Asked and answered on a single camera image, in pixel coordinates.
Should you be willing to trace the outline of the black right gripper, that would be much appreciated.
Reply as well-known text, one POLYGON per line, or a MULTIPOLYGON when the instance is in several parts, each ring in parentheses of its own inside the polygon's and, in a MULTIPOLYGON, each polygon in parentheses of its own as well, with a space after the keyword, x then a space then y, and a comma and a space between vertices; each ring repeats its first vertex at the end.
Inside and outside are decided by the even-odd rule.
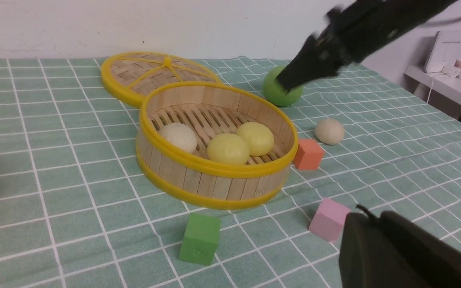
POLYGON ((337 71, 353 60, 351 49, 346 47, 345 32, 357 24, 375 6, 336 6, 326 13, 327 27, 320 34, 310 34, 295 60, 276 76, 283 91, 289 92, 312 80, 335 76, 337 71))

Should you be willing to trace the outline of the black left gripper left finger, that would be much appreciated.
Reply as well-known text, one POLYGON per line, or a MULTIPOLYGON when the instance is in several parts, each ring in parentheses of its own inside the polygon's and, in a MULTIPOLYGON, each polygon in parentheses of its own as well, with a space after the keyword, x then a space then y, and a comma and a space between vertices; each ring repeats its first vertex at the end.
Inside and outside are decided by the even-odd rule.
POLYGON ((383 235, 379 218, 364 206, 346 216, 339 270, 344 288, 429 288, 383 235))

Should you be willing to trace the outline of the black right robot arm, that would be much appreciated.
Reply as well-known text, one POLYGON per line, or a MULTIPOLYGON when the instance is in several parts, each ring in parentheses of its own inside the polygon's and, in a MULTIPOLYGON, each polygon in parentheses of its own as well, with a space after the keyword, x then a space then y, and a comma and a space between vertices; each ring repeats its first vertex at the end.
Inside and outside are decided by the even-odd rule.
POLYGON ((327 27, 311 34, 298 54, 278 74, 285 91, 362 62, 402 35, 452 5, 452 0, 357 0, 326 13, 327 27))

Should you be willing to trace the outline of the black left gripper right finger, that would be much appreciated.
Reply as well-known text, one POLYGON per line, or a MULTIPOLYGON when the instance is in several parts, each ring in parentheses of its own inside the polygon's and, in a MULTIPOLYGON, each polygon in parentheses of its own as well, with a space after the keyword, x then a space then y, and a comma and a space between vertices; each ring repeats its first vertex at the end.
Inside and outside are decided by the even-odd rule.
POLYGON ((432 288, 461 288, 461 252, 392 211, 377 219, 380 231, 432 288))

